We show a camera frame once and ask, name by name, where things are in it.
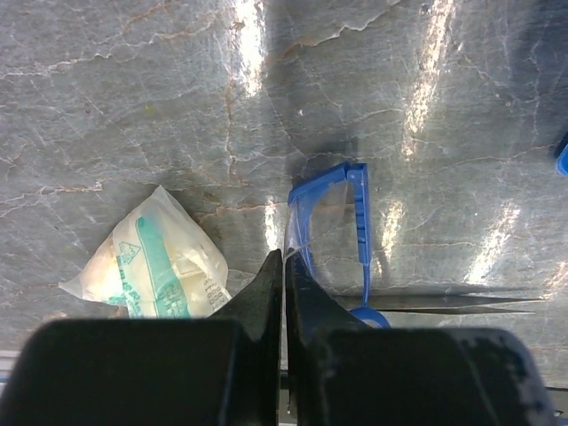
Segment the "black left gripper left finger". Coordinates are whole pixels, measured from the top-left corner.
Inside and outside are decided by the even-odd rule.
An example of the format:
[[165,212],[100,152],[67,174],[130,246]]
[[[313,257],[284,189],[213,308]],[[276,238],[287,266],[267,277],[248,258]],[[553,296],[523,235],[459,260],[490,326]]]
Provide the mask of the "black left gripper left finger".
[[206,319],[66,319],[25,344],[4,425],[274,425],[282,254]]

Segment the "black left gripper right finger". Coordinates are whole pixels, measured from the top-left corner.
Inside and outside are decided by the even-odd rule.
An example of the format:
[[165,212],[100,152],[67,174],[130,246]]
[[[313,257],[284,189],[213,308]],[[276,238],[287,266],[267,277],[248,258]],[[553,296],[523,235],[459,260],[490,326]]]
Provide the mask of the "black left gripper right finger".
[[302,425],[555,425],[528,349],[498,328],[376,328],[285,263],[288,377]]

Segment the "blue plastic divided bin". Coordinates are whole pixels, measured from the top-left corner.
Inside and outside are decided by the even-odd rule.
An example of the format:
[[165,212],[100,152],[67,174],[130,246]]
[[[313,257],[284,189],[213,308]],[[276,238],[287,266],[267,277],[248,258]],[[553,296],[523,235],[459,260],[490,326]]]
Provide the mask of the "blue plastic divided bin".
[[556,171],[561,176],[568,176],[568,132],[561,138],[554,153],[556,159]]

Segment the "small glass reagent bottle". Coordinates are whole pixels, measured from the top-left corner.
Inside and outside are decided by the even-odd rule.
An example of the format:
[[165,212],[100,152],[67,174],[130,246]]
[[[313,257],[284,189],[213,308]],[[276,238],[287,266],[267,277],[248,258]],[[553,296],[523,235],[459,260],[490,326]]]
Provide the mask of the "small glass reagent bottle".
[[60,288],[84,301],[123,306],[132,318],[206,318],[230,301],[227,277],[217,246],[158,186]]

